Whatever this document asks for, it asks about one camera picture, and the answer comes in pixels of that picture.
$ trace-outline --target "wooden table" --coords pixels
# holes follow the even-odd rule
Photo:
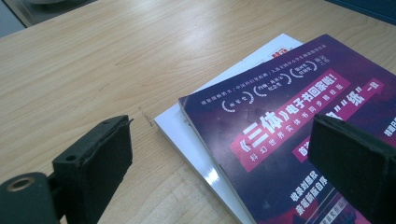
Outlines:
[[[127,114],[134,164],[100,223],[234,223],[153,119],[281,33],[329,34],[396,73],[396,27],[325,1],[98,0],[0,39],[0,182],[49,175]]]

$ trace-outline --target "magazine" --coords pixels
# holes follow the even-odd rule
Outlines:
[[[236,76],[252,67],[271,60],[302,43],[288,35],[279,35],[269,43],[257,49],[244,60],[230,67],[217,77],[207,82],[199,90],[214,85],[226,78]],[[234,196],[227,181],[213,162],[204,145],[186,121],[178,104],[173,105],[155,118],[155,122],[164,135],[175,145],[176,149],[185,157],[192,168],[213,189],[215,194],[230,209],[241,223],[251,223],[246,211]]]
[[[179,104],[252,222],[368,223],[307,159],[312,118],[347,120],[396,146],[395,85],[323,35]]]

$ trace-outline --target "book stack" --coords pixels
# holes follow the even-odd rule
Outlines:
[[[328,35],[281,35],[155,120],[242,223],[368,223],[307,159],[312,118],[396,146],[394,85]]]

